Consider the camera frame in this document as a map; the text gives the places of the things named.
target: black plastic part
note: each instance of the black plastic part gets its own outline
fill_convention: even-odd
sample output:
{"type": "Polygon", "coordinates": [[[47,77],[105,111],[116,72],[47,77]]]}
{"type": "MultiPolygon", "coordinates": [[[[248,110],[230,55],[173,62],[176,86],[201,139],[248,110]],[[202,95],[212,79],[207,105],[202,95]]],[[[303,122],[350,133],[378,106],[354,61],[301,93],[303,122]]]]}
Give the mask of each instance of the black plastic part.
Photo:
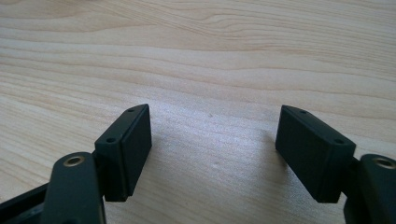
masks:
{"type": "Polygon", "coordinates": [[[276,150],[319,203],[337,203],[356,145],[309,112],[282,105],[276,150]]]}
{"type": "Polygon", "coordinates": [[[364,155],[358,177],[372,223],[396,223],[396,161],[379,155],[364,155]]]}
{"type": "Polygon", "coordinates": [[[92,154],[72,153],[55,162],[40,223],[106,223],[92,154]]]}
{"type": "Polygon", "coordinates": [[[364,201],[359,185],[358,172],[361,163],[353,158],[352,163],[343,173],[342,191],[347,196],[344,206],[346,224],[370,224],[372,223],[370,212],[364,201]]]}
{"type": "Polygon", "coordinates": [[[0,223],[38,223],[47,185],[0,204],[0,223]]]}
{"type": "Polygon", "coordinates": [[[108,202],[132,196],[151,149],[149,105],[127,109],[96,140],[95,157],[102,192],[108,202]]]}

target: metal ring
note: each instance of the metal ring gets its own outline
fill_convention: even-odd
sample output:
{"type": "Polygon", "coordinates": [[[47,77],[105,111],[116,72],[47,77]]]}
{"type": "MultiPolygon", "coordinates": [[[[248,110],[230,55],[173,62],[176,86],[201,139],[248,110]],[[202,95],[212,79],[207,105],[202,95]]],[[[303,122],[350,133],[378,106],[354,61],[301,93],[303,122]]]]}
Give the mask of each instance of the metal ring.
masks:
{"type": "Polygon", "coordinates": [[[375,162],[375,164],[379,165],[382,168],[386,168],[386,169],[396,169],[396,164],[393,161],[389,161],[387,159],[384,158],[374,158],[373,161],[375,162]]]}
{"type": "Polygon", "coordinates": [[[72,166],[77,166],[85,161],[85,158],[82,156],[75,156],[67,159],[64,162],[64,166],[66,167],[72,167],[72,166]]]}

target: wood grain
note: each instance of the wood grain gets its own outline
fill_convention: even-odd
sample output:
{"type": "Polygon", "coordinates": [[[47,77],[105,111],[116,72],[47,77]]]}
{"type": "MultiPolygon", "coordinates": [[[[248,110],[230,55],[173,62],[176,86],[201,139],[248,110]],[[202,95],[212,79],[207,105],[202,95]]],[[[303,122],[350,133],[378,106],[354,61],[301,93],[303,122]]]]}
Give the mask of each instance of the wood grain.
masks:
{"type": "Polygon", "coordinates": [[[149,104],[153,148],[108,223],[344,223],[276,154],[281,105],[396,158],[392,0],[0,1],[0,202],[149,104]]]}

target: mounting hole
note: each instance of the mounting hole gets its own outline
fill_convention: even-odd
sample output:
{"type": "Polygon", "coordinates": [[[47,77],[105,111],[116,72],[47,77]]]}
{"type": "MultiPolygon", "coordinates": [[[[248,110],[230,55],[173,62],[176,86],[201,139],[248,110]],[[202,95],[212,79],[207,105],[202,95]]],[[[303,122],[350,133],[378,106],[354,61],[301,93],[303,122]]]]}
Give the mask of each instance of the mounting hole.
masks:
{"type": "Polygon", "coordinates": [[[67,167],[77,166],[77,165],[83,163],[84,160],[85,159],[82,156],[71,157],[64,162],[64,166],[67,166],[67,167]]]}
{"type": "Polygon", "coordinates": [[[344,141],[343,140],[341,140],[341,139],[334,139],[334,142],[336,143],[336,144],[340,144],[340,145],[342,145],[342,144],[344,144],[344,141]]]}
{"type": "Polygon", "coordinates": [[[115,139],[115,138],[107,138],[106,141],[107,141],[108,143],[113,143],[113,142],[116,141],[116,139],[115,139]]]}
{"type": "Polygon", "coordinates": [[[396,164],[392,161],[389,161],[387,159],[383,159],[383,158],[374,158],[373,161],[375,162],[375,164],[379,165],[380,167],[386,168],[386,169],[396,169],[396,164]]]}

